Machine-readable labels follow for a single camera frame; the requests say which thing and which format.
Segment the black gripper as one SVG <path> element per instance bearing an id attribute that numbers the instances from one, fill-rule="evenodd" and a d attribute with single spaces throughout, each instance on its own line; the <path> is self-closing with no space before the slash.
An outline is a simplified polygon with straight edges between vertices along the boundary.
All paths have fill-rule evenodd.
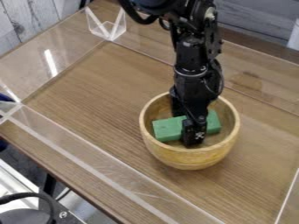
<path id="1" fill-rule="evenodd" d="M 224 88 L 220 64 L 198 69 L 174 67 L 174 85 L 170 89 L 172 116 L 187 116 L 182 121 L 182 143 L 187 148 L 202 144 L 207 134 L 208 106 Z"/>

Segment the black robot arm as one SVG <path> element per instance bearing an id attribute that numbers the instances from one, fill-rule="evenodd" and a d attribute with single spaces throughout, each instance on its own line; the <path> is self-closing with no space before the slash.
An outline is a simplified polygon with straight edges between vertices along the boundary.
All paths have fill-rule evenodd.
<path id="1" fill-rule="evenodd" d="M 202 144 L 208 130 L 208 106 L 218 100 L 224 77 L 218 55 L 222 38 L 214 0 L 118 0 L 140 25 L 159 23 L 171 33 L 176 53 L 172 114 L 183 116 L 182 143 Z"/>

